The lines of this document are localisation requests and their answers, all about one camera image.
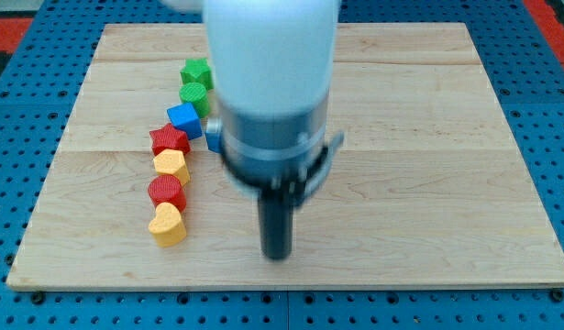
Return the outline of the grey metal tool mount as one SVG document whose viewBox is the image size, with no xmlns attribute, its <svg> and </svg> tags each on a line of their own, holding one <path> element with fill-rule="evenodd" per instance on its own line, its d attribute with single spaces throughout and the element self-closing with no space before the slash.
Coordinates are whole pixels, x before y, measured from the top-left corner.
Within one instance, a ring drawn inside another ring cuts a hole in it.
<svg viewBox="0 0 564 330">
<path fill-rule="evenodd" d="M 293 207 L 301 206 L 324 185 L 344 133 L 325 141 L 328 98 L 304 110 L 251 113 L 218 99 L 221 159 L 227 175 L 244 193 L 279 190 Z"/>
</svg>

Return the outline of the blue block behind arm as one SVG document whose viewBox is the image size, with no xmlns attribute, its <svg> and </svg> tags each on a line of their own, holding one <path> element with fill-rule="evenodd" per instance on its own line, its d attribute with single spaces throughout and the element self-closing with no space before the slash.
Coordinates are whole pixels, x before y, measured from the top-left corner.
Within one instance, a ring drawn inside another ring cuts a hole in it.
<svg viewBox="0 0 564 330">
<path fill-rule="evenodd" d="M 217 154 L 221 152 L 221 128 L 222 122 L 220 118 L 207 119 L 205 128 L 207 148 Z"/>
</svg>

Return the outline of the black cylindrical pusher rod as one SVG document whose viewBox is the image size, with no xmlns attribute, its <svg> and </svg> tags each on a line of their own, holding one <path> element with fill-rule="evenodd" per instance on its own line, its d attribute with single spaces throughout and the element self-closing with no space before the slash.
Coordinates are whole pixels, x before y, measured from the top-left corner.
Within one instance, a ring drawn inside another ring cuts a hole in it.
<svg viewBox="0 0 564 330">
<path fill-rule="evenodd" d="M 258 198 L 260 247 L 271 260 L 287 259 L 292 252 L 293 206 L 279 190 L 262 190 Z"/>
</svg>

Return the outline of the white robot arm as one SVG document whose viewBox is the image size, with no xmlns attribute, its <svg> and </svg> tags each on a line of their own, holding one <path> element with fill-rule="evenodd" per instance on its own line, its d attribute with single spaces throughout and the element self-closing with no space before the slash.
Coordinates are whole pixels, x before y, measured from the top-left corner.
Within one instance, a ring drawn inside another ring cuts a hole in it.
<svg viewBox="0 0 564 330">
<path fill-rule="evenodd" d="M 260 248 L 290 256 L 293 212 L 323 185 L 343 133 L 325 140 L 338 1 L 172 0 L 201 15 L 227 172 L 254 192 Z"/>
</svg>

